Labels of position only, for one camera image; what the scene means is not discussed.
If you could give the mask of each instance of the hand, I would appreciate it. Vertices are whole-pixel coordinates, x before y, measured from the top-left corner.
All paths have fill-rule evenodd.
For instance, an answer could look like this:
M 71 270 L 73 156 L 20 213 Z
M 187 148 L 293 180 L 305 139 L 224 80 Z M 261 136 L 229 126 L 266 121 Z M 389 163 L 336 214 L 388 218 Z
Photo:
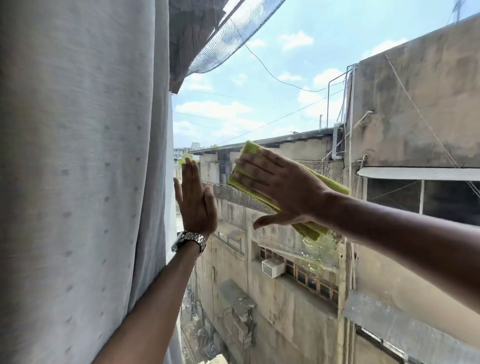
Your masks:
M 215 197 L 210 186 L 205 189 L 200 179 L 200 170 L 195 161 L 185 158 L 182 164 L 182 184 L 174 178 L 175 198 L 180 206 L 183 228 L 197 232 L 208 239 L 217 226 Z
M 235 163 L 253 178 L 236 172 L 243 185 L 269 197 L 280 208 L 276 215 L 263 216 L 253 223 L 258 229 L 270 224 L 295 224 L 313 221 L 323 192 L 331 191 L 299 163 L 264 148 L 257 155 L 244 154 Z

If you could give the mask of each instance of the person's right arm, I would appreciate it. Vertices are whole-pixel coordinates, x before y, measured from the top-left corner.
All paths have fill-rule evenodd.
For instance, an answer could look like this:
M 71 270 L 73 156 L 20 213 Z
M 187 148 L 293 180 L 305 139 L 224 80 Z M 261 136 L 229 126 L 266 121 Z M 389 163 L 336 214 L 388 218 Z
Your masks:
M 270 197 L 281 213 L 269 224 L 316 221 L 387 255 L 480 313 L 480 229 L 397 210 L 329 189 L 304 167 L 266 149 L 236 161 L 254 178 L 244 185 Z

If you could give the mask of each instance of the metal watch band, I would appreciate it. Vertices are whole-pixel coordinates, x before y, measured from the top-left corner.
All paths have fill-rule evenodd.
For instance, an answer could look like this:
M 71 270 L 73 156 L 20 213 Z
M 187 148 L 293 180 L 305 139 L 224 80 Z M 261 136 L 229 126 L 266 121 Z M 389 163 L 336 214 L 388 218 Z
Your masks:
M 206 239 L 202 234 L 191 231 L 182 231 L 175 243 L 172 245 L 172 251 L 176 252 L 182 247 L 188 240 L 196 242 L 200 246 L 200 254 L 203 253 L 206 247 Z

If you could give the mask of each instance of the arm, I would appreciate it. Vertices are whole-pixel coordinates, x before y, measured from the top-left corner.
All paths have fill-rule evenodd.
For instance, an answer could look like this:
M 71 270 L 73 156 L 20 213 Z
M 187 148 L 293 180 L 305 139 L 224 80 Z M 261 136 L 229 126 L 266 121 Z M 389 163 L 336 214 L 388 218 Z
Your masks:
M 186 230 L 208 239 L 216 230 L 215 198 L 205 191 L 195 162 L 182 166 L 182 187 L 175 179 L 175 197 Z M 157 364 L 163 362 L 177 321 L 183 294 L 199 256 L 199 245 L 184 244 L 141 297 L 102 349 L 94 364 Z
M 265 149 L 236 161 L 240 181 L 274 200 L 269 224 L 316 221 L 385 254 L 480 313 L 480 229 L 336 193 L 301 165 Z

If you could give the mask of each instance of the green cloth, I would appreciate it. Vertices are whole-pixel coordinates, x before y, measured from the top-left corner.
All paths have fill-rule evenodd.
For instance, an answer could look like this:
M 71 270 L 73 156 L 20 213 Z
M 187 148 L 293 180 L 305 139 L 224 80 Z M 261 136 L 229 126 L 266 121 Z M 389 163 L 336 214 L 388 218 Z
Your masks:
M 243 147 L 242 155 L 244 153 L 257 154 L 259 147 L 260 146 L 258 144 L 255 144 L 254 142 L 251 142 L 251 141 L 247 141 L 247 143 Z M 333 181 L 329 178 L 326 178 L 325 176 L 322 176 L 321 174 L 311 170 L 310 168 L 307 168 L 307 167 L 305 167 L 305 168 L 307 170 L 309 170 L 311 173 L 313 173 L 318 179 L 320 179 L 323 183 L 325 183 L 332 190 L 343 193 L 343 194 L 349 194 L 350 193 L 350 190 L 347 187 L 345 187 L 345 186 L 343 186 L 343 185 L 341 185 L 341 184 L 339 184 L 339 183 L 337 183 L 337 182 L 335 182 L 335 181 Z M 235 166 L 235 168 L 233 170 L 233 172 L 236 172 L 236 171 L 238 171 L 241 174 L 244 174 L 244 175 L 248 176 L 248 173 L 246 173 L 244 170 L 242 170 L 238 166 Z M 269 207 L 271 207 L 276 212 L 280 211 L 280 209 L 277 206 L 275 206 L 274 202 L 272 200 L 270 200 L 268 197 L 266 197 L 265 195 L 263 195 L 259 192 L 250 190 L 249 188 L 247 188 L 246 186 L 241 184 L 238 180 L 236 180 L 233 177 L 233 173 L 228 178 L 227 184 L 236 188 L 236 189 L 238 189 L 238 190 L 240 190 L 240 191 L 245 192 L 246 194 L 249 194 L 250 196 L 254 197 L 257 200 L 262 201 L 264 204 L 268 205 Z M 320 236 L 326 234 L 329 231 L 329 229 L 326 228 L 325 226 L 319 225 L 315 222 L 306 222 L 304 224 L 293 224 L 292 226 L 300 235 L 302 235 L 303 237 L 308 237 L 308 238 L 310 238 L 314 241 L 318 240 L 320 238 Z

